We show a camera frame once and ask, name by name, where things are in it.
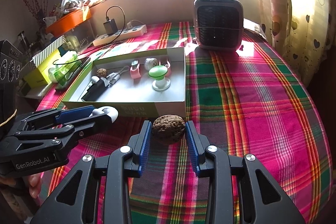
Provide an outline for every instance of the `plaid tablecloth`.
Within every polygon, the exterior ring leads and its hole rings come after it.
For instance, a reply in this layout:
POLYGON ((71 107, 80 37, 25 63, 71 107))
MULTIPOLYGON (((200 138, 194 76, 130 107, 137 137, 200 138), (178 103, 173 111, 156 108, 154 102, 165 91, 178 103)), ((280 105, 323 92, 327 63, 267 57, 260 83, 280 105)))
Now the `plaid tablecloth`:
MULTIPOLYGON (((332 163, 307 91, 282 58, 252 33, 245 32, 238 54, 202 50, 192 43, 193 36, 188 22, 152 25, 146 35, 105 49, 104 55, 185 47, 187 119, 229 154, 256 155, 311 223, 331 195, 332 163)), ((62 98, 52 88, 39 109, 63 108, 62 98)), ((69 164, 44 172, 40 199, 83 155, 110 154, 127 144, 144 120, 119 117, 109 134, 81 140, 69 164)), ((153 142, 146 172, 130 180, 129 189, 134 224, 204 223, 208 179, 192 172, 185 139, 169 147, 153 142)), ((238 222, 236 189, 234 194, 238 222)))

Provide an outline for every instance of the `orange basket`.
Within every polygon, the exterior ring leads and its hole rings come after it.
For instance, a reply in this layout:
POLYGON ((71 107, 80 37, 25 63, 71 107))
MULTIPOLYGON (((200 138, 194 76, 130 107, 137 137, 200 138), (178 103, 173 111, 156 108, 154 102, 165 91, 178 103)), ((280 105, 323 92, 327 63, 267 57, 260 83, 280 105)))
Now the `orange basket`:
POLYGON ((88 6, 84 6, 83 8, 60 18, 58 21, 46 28, 45 32, 51 33, 54 37, 58 38, 89 18, 91 18, 90 8, 88 6))

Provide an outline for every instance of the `yellow curtain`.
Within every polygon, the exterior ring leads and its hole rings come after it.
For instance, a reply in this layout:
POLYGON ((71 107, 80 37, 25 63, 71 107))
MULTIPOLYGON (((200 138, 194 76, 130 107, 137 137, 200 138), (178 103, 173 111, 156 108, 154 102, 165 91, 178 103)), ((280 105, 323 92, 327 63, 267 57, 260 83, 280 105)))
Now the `yellow curtain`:
POLYGON ((260 0, 268 42, 307 86, 335 40, 335 0, 260 0))

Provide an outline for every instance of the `power strip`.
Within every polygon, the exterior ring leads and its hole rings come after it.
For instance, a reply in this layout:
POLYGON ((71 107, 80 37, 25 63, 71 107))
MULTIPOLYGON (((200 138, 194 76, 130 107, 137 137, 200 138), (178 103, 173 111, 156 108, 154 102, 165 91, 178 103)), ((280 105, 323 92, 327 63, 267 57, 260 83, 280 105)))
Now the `power strip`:
MULTIPOLYGON (((115 39, 120 34, 120 32, 121 31, 119 30, 115 34, 111 34, 111 35, 103 34, 93 41, 93 45, 94 46, 101 46, 101 45, 110 43, 110 42, 113 41, 113 39, 115 39)), ((124 39, 128 39, 128 38, 132 38, 132 37, 140 37, 144 33, 147 33, 146 25, 137 26, 137 27, 134 27, 131 30, 124 30, 121 33, 121 35, 115 41, 120 41, 120 40, 124 40, 124 39)))

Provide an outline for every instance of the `person's hand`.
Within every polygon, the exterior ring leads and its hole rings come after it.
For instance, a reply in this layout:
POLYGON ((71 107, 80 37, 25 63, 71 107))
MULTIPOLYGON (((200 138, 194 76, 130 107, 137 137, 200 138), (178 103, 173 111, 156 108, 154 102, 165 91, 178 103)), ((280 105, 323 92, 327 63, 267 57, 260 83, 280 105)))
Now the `person's hand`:
MULTIPOLYGON (((41 192, 41 173, 30 175, 27 177, 29 182, 29 193, 32 198, 37 198, 39 193, 41 192)), ((15 186, 16 182, 14 178, 2 178, 0 177, 0 183, 9 185, 9 186, 15 186)))

